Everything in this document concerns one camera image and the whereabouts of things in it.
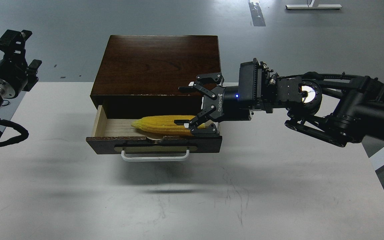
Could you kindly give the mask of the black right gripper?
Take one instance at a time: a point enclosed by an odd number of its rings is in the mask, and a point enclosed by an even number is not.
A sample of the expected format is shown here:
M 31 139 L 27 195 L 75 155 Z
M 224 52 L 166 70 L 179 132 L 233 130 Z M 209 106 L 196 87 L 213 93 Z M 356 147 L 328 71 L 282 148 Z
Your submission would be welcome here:
M 174 120 L 176 125 L 183 125 L 188 128 L 192 135 L 197 138 L 217 138 L 220 136 L 219 130 L 214 123 L 209 127 L 200 129 L 201 124 L 209 119 L 212 121 L 250 121 L 251 113 L 249 109 L 239 106 L 239 87 L 227 86 L 221 87 L 224 82 L 222 73 L 209 73 L 196 76 L 196 80 L 190 82 L 188 86 L 179 87 L 182 93 L 191 93 L 198 91 L 209 97 L 209 106 L 200 111 L 197 116 L 190 120 Z M 207 84 L 216 84 L 212 90 L 205 88 Z

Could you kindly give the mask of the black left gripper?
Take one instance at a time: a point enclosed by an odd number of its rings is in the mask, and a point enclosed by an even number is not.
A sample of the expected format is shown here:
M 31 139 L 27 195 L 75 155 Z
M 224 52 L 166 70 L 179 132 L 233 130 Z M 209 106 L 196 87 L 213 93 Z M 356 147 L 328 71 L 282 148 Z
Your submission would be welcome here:
M 25 42 L 32 31 L 6 30 L 0 37 L 0 50 L 4 53 L 0 60 L 0 100 L 12 99 L 20 91 L 31 91 L 38 82 L 38 68 L 41 60 L 34 59 L 29 66 L 25 59 Z

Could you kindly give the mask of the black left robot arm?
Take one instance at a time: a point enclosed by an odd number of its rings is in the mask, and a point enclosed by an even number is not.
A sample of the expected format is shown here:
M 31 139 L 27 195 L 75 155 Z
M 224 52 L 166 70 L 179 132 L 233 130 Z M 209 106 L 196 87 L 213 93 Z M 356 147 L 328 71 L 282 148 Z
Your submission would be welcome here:
M 25 58 L 25 43 L 31 35 L 29 30 L 8 29 L 0 37 L 0 50 L 4 53 L 0 60 L 0 107 L 4 100 L 18 97 L 21 91 L 31 91 L 39 80 L 42 61 L 34 59 L 28 64 Z M 0 118 L 0 147 L 20 143 L 28 136 L 23 126 Z

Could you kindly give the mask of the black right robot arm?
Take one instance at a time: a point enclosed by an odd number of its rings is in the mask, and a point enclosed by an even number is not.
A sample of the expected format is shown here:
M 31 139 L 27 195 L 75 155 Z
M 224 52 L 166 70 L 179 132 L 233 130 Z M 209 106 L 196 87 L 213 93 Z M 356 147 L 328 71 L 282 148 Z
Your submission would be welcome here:
M 204 95 L 202 110 L 176 125 L 197 137 L 217 137 L 216 122 L 249 121 L 253 111 L 287 110 L 285 126 L 335 146 L 360 143 L 365 136 L 384 140 L 384 83 L 369 76 L 318 74 L 280 77 L 257 69 L 241 73 L 239 85 L 212 90 L 211 78 L 198 76 L 180 87 L 182 92 Z

